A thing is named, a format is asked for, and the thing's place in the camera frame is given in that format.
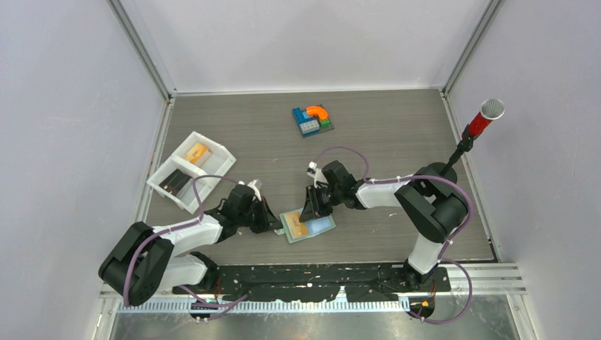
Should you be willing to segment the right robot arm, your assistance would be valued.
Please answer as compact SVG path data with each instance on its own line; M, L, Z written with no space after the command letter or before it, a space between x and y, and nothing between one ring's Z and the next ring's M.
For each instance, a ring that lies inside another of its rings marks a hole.
M409 176L356 179L339 161L322 168L312 162L307 173L313 184L305 190L300 221L327 217L338 205L354 210L402 208L418 232L404 263L405 283L413 290L424 290L451 239L474 211L467 192L455 178L447 178L444 169L443 164L431 164Z

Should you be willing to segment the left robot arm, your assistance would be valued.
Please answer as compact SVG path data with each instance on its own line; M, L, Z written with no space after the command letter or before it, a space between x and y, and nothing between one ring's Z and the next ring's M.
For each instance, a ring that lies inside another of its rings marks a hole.
M223 242L241 227L255 234L283 227L254 181L236 184L217 207L191 220L162 227L133 223L99 266L99 278L128 307L180 285L209 293L218 282L217 266L196 248Z

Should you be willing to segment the black credit card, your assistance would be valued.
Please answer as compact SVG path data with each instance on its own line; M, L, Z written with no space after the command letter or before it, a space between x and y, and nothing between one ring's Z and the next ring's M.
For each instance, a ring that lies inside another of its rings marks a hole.
M182 180L185 180L186 178L187 175L185 173L183 173L179 169L176 169L170 175L168 175L168 177L166 177L165 180L163 180L163 182L161 182L159 186L163 190L171 192L179 185L179 183Z

